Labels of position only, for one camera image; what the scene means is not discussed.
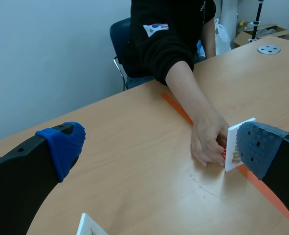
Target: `gray textured gripper pad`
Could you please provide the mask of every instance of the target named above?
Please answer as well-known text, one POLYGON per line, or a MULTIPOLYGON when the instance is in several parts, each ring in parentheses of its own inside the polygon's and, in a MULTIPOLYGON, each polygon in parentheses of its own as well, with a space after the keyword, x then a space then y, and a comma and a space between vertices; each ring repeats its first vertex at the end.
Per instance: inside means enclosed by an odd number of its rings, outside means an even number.
POLYGON ((266 124, 249 121, 237 132, 237 147, 241 161, 262 180, 289 132, 266 124))

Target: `blue gripper pad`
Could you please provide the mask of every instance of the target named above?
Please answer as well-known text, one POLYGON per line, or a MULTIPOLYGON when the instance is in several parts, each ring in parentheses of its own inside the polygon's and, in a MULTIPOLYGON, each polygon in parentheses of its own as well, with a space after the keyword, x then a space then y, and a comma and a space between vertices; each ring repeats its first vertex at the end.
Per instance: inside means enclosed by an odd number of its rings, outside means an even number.
POLYGON ((237 147, 241 161, 262 180, 283 139, 289 132, 266 124, 249 121, 237 132, 237 147))
POLYGON ((68 175, 71 165, 81 153, 86 139, 85 129, 82 125, 77 122, 65 122, 64 124, 73 125, 70 134, 64 134, 52 128, 36 132, 36 135, 44 137, 48 142, 51 159, 60 183, 68 175))

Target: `orange strip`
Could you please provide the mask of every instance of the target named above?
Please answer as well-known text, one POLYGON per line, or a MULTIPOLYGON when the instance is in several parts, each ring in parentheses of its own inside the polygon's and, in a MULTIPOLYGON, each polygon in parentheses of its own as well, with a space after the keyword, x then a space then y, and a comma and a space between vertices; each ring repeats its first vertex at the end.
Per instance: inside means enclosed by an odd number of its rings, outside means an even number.
MULTIPOLYGON (((165 92, 160 94, 189 124, 193 125, 192 120, 189 118, 184 109, 178 105, 169 95, 165 92)), ((257 177, 249 171, 245 165, 237 167, 238 171, 244 175, 254 185, 254 187, 267 198, 282 214, 289 220, 289 211, 286 206, 280 201, 280 199, 264 184, 263 181, 257 179, 257 177)))

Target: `cardboard box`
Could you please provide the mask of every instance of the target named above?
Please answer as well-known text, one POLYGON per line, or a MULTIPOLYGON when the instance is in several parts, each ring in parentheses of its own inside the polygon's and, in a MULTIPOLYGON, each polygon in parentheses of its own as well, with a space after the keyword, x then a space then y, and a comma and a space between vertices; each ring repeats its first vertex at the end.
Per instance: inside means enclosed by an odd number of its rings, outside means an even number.
MULTIPOLYGON (((261 30, 263 28, 266 28, 268 30, 270 29, 275 29, 277 31, 277 33, 273 33, 273 34, 270 34, 270 36, 273 36, 273 37, 283 37, 287 34, 289 34, 289 30, 285 29, 285 28, 282 28, 276 24, 265 24, 265 25, 260 25, 257 27, 257 30, 261 30)), ((245 44, 248 43, 248 40, 250 38, 252 38, 252 34, 253 34, 253 29, 244 29, 242 30, 239 35, 236 37, 236 39, 234 40, 234 43, 236 44, 236 47, 240 47, 240 46, 243 46, 245 44)))

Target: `korean flag patch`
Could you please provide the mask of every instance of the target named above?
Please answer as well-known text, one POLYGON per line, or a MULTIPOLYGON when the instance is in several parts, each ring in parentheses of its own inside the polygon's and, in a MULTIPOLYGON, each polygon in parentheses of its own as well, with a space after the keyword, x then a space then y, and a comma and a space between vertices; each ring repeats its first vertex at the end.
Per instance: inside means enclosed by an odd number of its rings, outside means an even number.
POLYGON ((157 31, 169 29, 167 23, 155 23, 153 25, 144 25, 143 27, 149 37, 151 37, 157 31))

